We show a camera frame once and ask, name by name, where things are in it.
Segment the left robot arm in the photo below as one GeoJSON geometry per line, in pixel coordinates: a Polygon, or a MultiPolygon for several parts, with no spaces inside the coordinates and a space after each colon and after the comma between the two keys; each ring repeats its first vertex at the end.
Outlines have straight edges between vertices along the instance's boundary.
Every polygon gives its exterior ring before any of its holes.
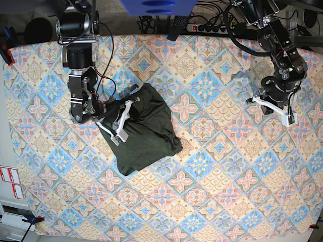
{"type": "Polygon", "coordinates": [[[291,99],[296,97],[307,76],[307,64],[292,43],[288,31],[275,17],[278,11],[273,1],[230,1],[224,11],[224,23],[229,38],[238,48],[253,56],[270,57],[274,65],[274,73],[261,80],[261,88],[247,103],[259,103],[265,115],[286,107],[287,116],[292,116],[291,99]],[[257,41],[262,52],[251,50],[235,38],[228,17],[232,8],[249,25],[257,27],[257,41]]]}

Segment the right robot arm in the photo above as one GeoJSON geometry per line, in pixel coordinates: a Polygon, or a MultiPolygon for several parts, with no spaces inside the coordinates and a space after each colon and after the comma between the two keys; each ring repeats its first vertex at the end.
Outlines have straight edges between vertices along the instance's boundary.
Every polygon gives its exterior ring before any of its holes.
{"type": "Polygon", "coordinates": [[[72,122],[84,124],[92,120],[112,138],[127,139],[124,124],[135,109],[134,101],[110,98],[103,103],[97,93],[99,75],[92,49],[99,42],[99,13],[95,4],[68,1],[67,8],[58,17],[56,31],[62,47],[62,64],[71,71],[68,88],[72,122]]]}

